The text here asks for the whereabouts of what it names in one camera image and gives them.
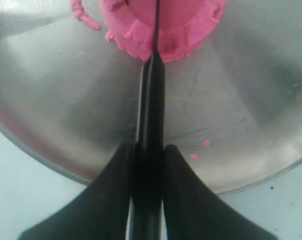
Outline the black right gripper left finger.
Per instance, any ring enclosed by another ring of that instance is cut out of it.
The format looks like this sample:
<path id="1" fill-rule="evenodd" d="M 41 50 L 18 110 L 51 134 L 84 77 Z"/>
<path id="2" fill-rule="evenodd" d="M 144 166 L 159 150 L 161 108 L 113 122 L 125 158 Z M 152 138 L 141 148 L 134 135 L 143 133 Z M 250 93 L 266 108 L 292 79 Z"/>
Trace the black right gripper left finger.
<path id="1" fill-rule="evenodd" d="M 134 147 L 123 143 L 97 178 L 73 201 L 23 231 L 21 240 L 124 240 Z"/>

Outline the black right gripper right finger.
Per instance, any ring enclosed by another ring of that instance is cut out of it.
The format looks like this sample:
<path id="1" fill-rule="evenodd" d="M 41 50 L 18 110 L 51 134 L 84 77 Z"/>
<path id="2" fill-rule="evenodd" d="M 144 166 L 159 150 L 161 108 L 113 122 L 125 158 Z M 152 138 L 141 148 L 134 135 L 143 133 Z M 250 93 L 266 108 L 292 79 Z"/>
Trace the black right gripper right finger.
<path id="1" fill-rule="evenodd" d="M 277 239 L 213 193 L 175 145 L 163 152 L 162 199 L 169 240 Z"/>

